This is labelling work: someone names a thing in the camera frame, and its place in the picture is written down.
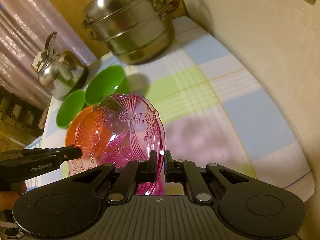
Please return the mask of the person's left hand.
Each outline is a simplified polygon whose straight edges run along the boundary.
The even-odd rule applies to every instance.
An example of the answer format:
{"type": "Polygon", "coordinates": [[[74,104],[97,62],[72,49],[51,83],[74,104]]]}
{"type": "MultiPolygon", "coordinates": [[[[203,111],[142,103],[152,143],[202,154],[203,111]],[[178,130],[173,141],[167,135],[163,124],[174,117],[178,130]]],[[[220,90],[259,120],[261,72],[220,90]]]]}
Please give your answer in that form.
{"type": "Polygon", "coordinates": [[[27,187],[24,181],[10,184],[10,190],[1,191],[0,211],[11,210],[19,196],[26,191],[27,187]]]}

